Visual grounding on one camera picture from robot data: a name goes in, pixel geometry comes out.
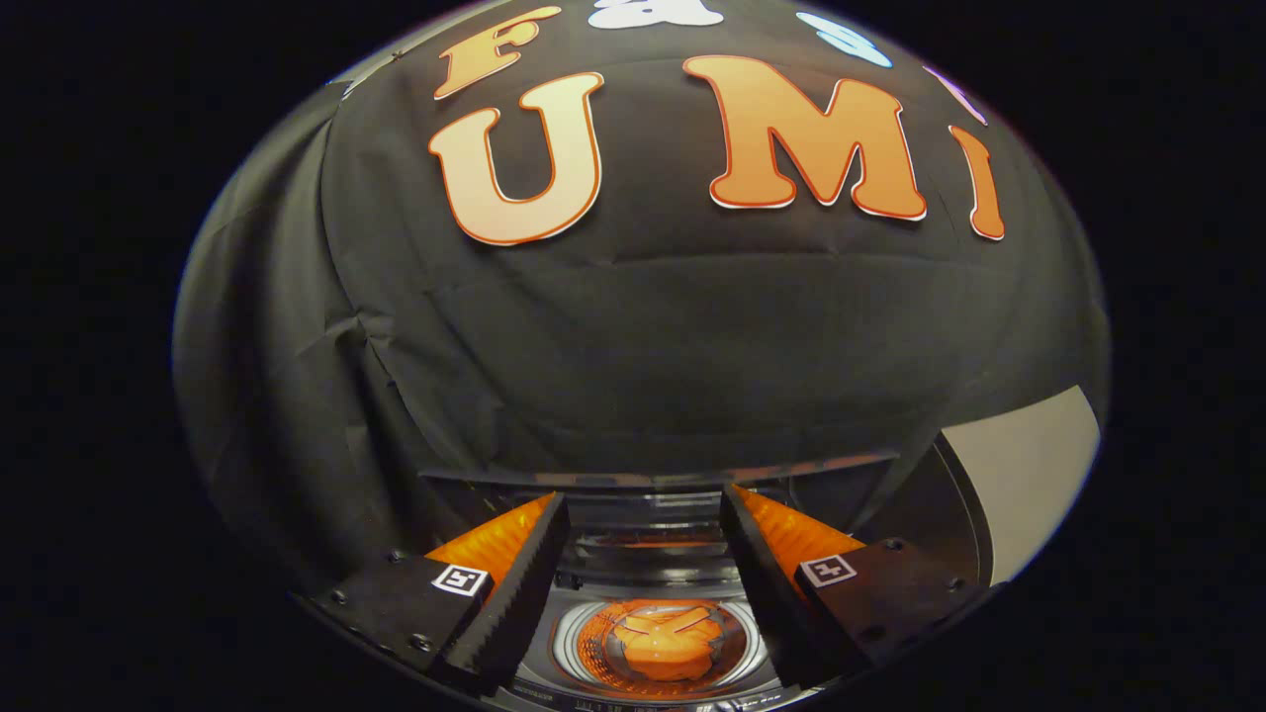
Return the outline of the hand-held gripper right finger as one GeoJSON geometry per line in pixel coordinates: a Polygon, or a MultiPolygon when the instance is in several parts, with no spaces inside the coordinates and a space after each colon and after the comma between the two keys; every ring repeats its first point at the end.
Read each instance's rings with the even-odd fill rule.
{"type": "Polygon", "coordinates": [[[723,490],[720,524],[786,684],[885,666],[985,598],[986,587],[905,538],[863,544],[736,484],[723,490]]]}

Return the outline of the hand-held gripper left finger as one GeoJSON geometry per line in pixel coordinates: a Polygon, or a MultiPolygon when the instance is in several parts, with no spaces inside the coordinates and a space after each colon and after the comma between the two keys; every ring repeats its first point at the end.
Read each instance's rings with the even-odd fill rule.
{"type": "Polygon", "coordinates": [[[322,563],[303,604],[361,668],[448,696],[510,685],[533,644],[571,530],[570,497],[492,492],[372,497],[300,492],[298,542],[322,563]]]}

